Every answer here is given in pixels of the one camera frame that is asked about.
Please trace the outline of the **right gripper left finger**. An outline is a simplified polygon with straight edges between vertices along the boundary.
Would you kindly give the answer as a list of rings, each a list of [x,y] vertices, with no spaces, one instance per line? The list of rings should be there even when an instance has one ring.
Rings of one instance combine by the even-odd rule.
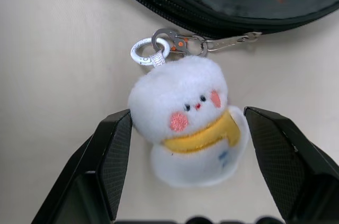
[[[73,153],[33,223],[113,223],[126,178],[132,120],[108,115]]]

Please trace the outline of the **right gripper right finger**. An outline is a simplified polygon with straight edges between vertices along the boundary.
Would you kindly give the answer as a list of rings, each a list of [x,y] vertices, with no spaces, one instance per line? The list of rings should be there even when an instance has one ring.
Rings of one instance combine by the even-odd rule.
[[[256,159],[286,223],[338,223],[338,164],[292,120],[248,106]]]

